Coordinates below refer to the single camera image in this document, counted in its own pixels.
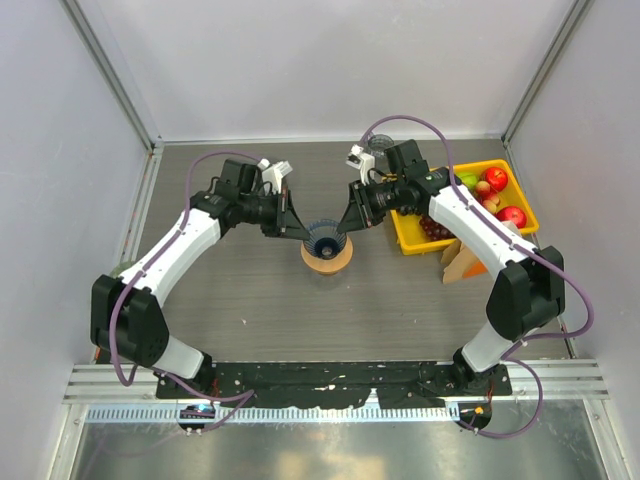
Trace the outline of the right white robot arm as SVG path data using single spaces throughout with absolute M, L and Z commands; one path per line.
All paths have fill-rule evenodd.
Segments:
M 392 177 L 378 183 L 370 177 L 374 156 L 359 144 L 351 147 L 346 163 L 360 177 L 349 185 L 349 202 L 337 230 L 368 229 L 391 210 L 414 207 L 451 231 L 485 266 L 494 280 L 487 321 L 455 352 L 451 368 L 454 386 L 474 394 L 518 341 L 564 311 L 564 259 L 557 249 L 539 250 L 503 225 L 451 168 L 431 169 L 415 141 L 394 145 L 385 155 Z

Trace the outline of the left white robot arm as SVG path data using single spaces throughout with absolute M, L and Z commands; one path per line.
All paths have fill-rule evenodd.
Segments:
M 207 189 L 187 193 L 176 223 L 144 257 L 94 282 L 90 339 L 109 353 L 123 385 L 135 377 L 122 367 L 129 362 L 170 378 L 191 397 L 211 392 L 214 361 L 170 333 L 163 305 L 196 260 L 240 224 L 258 226 L 267 238 L 308 239 L 287 185 L 291 171 L 286 161 L 226 159 Z

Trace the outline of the wooden dripper ring holder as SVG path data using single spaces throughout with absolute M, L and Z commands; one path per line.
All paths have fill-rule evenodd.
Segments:
M 353 242 L 350 237 L 346 239 L 344 249 L 339 252 L 334 258 L 320 259 L 311 255 L 304 245 L 300 246 L 300 253 L 303 262 L 311 269 L 320 270 L 344 270 L 351 262 L 354 253 Z

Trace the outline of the blue glass dripper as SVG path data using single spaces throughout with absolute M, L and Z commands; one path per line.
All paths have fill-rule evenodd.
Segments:
M 303 241 L 304 249 L 312 257 L 331 260 L 340 254 L 347 243 L 347 235 L 338 231 L 339 223 L 333 219 L 319 219 L 307 227 L 309 238 Z

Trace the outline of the glass carafe with wood band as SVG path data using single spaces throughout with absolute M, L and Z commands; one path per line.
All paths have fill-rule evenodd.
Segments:
M 341 272 L 341 270 L 335 270 L 335 269 L 333 269 L 333 270 L 320 270 L 320 269 L 313 269 L 313 270 L 314 270 L 314 272 L 315 272 L 316 274 L 318 274 L 318 275 L 320 275 L 320 276 L 323 276 L 323 277 L 331 277 L 331 276 L 335 276 L 335 275 L 337 275 L 338 273 L 340 273 L 340 272 Z

